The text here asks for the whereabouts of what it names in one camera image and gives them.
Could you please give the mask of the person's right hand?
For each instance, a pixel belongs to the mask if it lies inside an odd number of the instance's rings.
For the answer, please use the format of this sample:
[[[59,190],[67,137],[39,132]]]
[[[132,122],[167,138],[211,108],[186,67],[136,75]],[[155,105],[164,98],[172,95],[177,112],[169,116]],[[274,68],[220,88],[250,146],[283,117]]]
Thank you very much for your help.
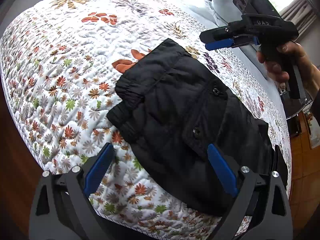
[[[281,60],[257,51],[257,59],[265,66],[268,76],[284,89],[290,78],[286,70],[289,66],[297,66],[304,89],[315,99],[319,92],[319,69],[310,61],[303,47],[290,41],[279,46],[277,51],[282,54]]]

